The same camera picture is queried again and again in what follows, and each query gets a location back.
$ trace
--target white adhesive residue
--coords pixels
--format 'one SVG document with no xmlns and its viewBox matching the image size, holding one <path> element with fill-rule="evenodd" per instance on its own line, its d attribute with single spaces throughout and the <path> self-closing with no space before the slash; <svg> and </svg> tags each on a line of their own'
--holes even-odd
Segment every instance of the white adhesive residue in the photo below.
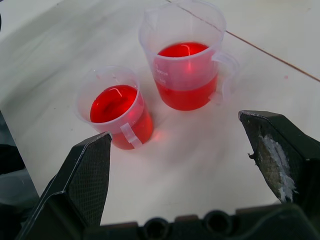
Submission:
<svg viewBox="0 0 320 240">
<path fill-rule="evenodd" d="M 279 174 L 281 179 L 281 187 L 279 188 L 280 200 L 285 203 L 286 197 L 293 202 L 293 194 L 296 193 L 295 182 L 287 175 L 290 172 L 289 159 L 286 157 L 281 145 L 274 141 L 270 135 L 265 137 L 259 136 L 263 144 L 270 153 L 270 156 L 279 167 Z"/>
</svg>

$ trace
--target plastic beaker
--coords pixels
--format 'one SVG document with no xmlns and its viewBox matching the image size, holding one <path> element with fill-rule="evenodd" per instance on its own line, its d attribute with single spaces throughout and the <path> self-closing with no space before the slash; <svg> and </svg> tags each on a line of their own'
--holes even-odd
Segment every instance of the plastic beaker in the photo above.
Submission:
<svg viewBox="0 0 320 240">
<path fill-rule="evenodd" d="M 204 1 L 175 1 L 145 11 L 139 41 L 161 98 L 168 106 L 188 111 L 210 100 L 222 102 L 230 97 L 230 81 L 239 64 L 221 52 L 225 31 L 226 20 L 221 11 Z M 159 55 L 167 47 L 183 43 L 202 44 L 206 49 L 182 57 Z M 217 89 L 219 62 L 226 64 L 230 73 Z"/>
<path fill-rule="evenodd" d="M 135 95 L 126 96 L 126 91 Z M 119 99 L 101 98 L 106 93 L 115 93 Z M 102 114 L 111 114 L 118 104 L 126 104 L 131 97 L 132 104 L 119 117 L 106 122 L 93 122 L 93 106 L 98 106 Z M 140 92 L 139 81 L 134 72 L 125 67 L 107 66 L 91 70 L 77 92 L 75 114 L 98 132 L 110 132 L 112 144 L 120 149 L 134 149 L 147 142 L 153 132 L 152 118 Z"/>
</svg>

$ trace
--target circular hole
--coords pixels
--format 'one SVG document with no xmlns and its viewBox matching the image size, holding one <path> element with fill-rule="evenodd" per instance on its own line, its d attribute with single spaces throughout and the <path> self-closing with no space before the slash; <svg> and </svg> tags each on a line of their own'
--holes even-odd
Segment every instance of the circular hole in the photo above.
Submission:
<svg viewBox="0 0 320 240">
<path fill-rule="evenodd" d="M 146 228 L 147 235 L 150 239 L 161 239 L 165 233 L 166 227 L 162 222 L 152 222 Z"/>
<path fill-rule="evenodd" d="M 229 235 L 233 229 L 230 216 L 219 210 L 209 212 L 204 217 L 204 224 L 210 232 L 224 236 Z"/>
<path fill-rule="evenodd" d="M 148 240 L 163 240 L 168 234 L 168 222 L 162 218 L 154 218 L 144 225 L 144 232 Z"/>
<path fill-rule="evenodd" d="M 229 223 L 225 216 L 220 214 L 212 215 L 208 221 L 209 227 L 217 233 L 225 233 L 229 228 Z"/>
</svg>

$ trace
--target white table surface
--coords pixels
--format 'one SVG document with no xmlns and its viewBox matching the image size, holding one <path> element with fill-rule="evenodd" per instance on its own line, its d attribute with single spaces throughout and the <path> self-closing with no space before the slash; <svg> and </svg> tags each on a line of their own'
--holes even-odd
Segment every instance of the white table surface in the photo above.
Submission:
<svg viewBox="0 0 320 240">
<path fill-rule="evenodd" d="M 240 63 L 231 101 L 173 110 L 161 101 L 138 43 L 143 9 L 159 3 L 65 0 L 0 42 L 0 109 L 38 193 L 71 147 L 97 134 L 72 111 L 82 77 L 96 66 L 122 65 L 139 76 L 155 130 L 139 149 L 111 147 L 102 224 L 274 203 L 248 158 L 238 111 L 284 114 L 320 139 L 320 83 L 226 34 L 223 50 Z"/>
<path fill-rule="evenodd" d="M 206 0 L 227 30 L 320 79 L 319 0 Z"/>
</svg>

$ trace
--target small plastic beaker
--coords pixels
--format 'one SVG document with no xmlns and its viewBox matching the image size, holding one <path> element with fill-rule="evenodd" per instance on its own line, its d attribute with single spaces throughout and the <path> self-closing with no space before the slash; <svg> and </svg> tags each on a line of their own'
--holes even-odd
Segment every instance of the small plastic beaker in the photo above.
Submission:
<svg viewBox="0 0 320 240">
<path fill-rule="evenodd" d="M 98 114 L 108 118 L 117 109 L 117 105 L 125 106 L 130 99 L 132 104 L 129 107 L 127 105 L 128 109 L 117 118 L 105 122 L 92 121 L 95 107 L 99 108 Z M 75 114 L 80 120 L 100 133 L 110 132 L 112 144 L 120 149 L 138 148 L 152 135 L 153 122 L 140 92 L 139 81 L 128 68 L 107 66 L 91 70 L 76 94 L 74 106 Z"/>
</svg>

